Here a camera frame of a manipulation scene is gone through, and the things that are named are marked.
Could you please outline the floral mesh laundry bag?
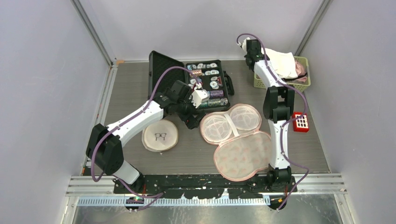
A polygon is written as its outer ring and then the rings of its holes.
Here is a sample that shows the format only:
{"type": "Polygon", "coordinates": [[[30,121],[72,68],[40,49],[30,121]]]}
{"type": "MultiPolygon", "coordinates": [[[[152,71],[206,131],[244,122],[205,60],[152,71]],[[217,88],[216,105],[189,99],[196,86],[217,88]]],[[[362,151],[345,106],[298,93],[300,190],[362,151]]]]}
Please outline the floral mesh laundry bag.
{"type": "Polygon", "coordinates": [[[260,130],[261,124],[259,112],[247,104],[203,117],[201,135],[207,143],[216,145],[213,161],[224,178],[241,182],[269,167],[271,136],[260,130]]]}

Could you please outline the white bra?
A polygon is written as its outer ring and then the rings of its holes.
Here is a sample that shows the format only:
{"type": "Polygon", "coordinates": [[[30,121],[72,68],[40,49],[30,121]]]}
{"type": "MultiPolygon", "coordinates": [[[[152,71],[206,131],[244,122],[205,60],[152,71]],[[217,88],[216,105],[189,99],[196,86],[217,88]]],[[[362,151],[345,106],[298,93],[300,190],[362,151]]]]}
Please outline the white bra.
{"type": "Polygon", "coordinates": [[[282,53],[268,48],[265,50],[273,69],[279,77],[297,77],[295,58],[291,52],[282,53]]]}

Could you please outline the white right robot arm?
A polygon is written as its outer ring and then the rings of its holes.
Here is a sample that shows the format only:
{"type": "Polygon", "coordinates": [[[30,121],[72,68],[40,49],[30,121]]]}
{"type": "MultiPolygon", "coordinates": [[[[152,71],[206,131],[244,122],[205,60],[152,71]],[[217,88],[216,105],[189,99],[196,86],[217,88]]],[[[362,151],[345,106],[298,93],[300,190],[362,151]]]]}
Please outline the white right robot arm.
{"type": "Polygon", "coordinates": [[[291,183],[291,167],[288,161],[288,128],[294,109],[295,92],[276,74],[269,57],[257,39],[244,41],[246,64],[266,86],[263,115],[270,127],[272,155],[266,176],[267,187],[279,191],[291,183]]]}

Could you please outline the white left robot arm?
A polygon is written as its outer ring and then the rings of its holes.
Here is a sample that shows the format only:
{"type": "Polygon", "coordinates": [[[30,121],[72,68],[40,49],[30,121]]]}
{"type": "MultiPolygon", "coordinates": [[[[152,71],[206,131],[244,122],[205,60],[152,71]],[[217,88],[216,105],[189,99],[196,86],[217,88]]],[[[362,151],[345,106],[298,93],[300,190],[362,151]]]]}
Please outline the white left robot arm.
{"type": "Polygon", "coordinates": [[[86,155],[104,174],[122,179],[130,192],[138,193],[142,190],[143,180],[141,173],[124,159],[125,144],[167,115],[176,114],[189,129],[196,128],[203,116],[195,116],[195,113],[209,97],[199,84],[191,88],[182,81],[176,81],[163,92],[153,90],[149,100],[125,118],[107,126],[95,125],[86,155]]]}

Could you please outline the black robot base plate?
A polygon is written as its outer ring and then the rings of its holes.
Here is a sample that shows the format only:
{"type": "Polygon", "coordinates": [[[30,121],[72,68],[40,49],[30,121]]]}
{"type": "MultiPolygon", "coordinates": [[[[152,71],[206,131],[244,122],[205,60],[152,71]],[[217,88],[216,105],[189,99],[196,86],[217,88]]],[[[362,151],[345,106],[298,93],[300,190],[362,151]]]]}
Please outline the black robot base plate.
{"type": "Polygon", "coordinates": [[[288,185],[270,184],[266,175],[254,175],[241,181],[233,182],[220,174],[204,175],[141,175],[129,188],[120,180],[113,179],[115,194],[129,194],[130,189],[140,195],[157,196],[167,199],[211,199],[220,198],[224,193],[230,199],[260,198],[263,193],[275,193],[286,196],[286,193],[296,192],[295,177],[288,185]]]}

